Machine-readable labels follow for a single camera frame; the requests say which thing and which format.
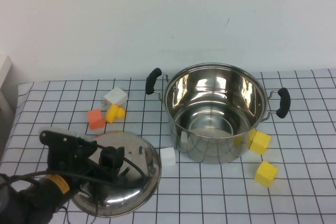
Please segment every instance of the white cube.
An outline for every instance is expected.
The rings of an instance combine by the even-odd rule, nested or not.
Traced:
[[[162,166],[175,165],[175,150],[174,148],[160,149],[161,164]]]
[[[110,92],[108,92],[103,97],[103,104],[104,105],[111,105],[116,104],[118,106],[121,106],[125,101],[128,100],[127,93],[120,88],[116,87],[112,89]]]

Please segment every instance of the white table surface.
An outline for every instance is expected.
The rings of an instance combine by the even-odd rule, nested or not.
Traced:
[[[336,223],[336,70],[255,73],[267,92],[282,86],[292,97],[283,120],[274,117],[258,130],[270,134],[265,155],[246,151],[222,165],[193,162],[176,149],[177,164],[163,167],[159,189],[135,212],[96,223]],[[144,80],[46,81],[19,86],[15,123],[0,173],[24,174],[47,168],[47,149],[39,142],[40,127],[52,125],[94,136],[86,111],[101,108],[102,96],[113,87],[129,94],[125,119],[104,131],[124,130],[148,140],[157,150],[174,147],[167,116],[157,96],[145,95]],[[156,83],[164,89],[165,82]],[[279,97],[269,101],[278,109]],[[261,161],[279,168],[267,189],[253,177]],[[20,190],[27,186],[18,182]],[[68,204],[73,224],[91,216]],[[51,223],[66,223],[65,212]]]

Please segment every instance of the yellow block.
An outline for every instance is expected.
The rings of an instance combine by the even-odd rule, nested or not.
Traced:
[[[277,167],[274,167],[270,163],[263,161],[257,169],[257,173],[254,179],[263,186],[270,187],[275,176],[277,175],[277,172]]]
[[[250,150],[260,155],[264,155],[270,141],[270,135],[257,131],[251,143]]]
[[[246,142],[246,144],[247,144],[247,148],[250,148],[251,143],[252,143],[252,141],[253,141],[253,138],[254,138],[254,136],[256,135],[256,132],[257,132],[256,129],[252,129],[252,130],[250,130],[250,132],[247,134],[247,142]]]
[[[105,119],[108,123],[113,123],[114,118],[123,118],[126,111],[122,107],[118,107],[116,104],[112,104],[106,112]]]

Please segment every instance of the yellow cube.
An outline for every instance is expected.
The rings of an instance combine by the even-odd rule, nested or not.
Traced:
[[[250,150],[260,155],[264,155],[270,141],[270,135],[257,131],[250,145]]]
[[[275,176],[277,175],[277,172],[277,167],[274,167],[270,163],[263,161],[257,169],[257,173],[254,179],[263,186],[270,187]]]
[[[256,135],[256,132],[257,132],[256,129],[252,129],[252,130],[250,130],[250,132],[247,134],[247,142],[246,142],[246,144],[247,144],[247,148],[250,148],[251,143],[252,143],[252,141],[253,141],[253,138],[254,138],[254,136]]]

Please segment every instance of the orange block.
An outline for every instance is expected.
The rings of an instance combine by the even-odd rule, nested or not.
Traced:
[[[90,129],[96,130],[105,127],[101,110],[91,110],[87,113]]]

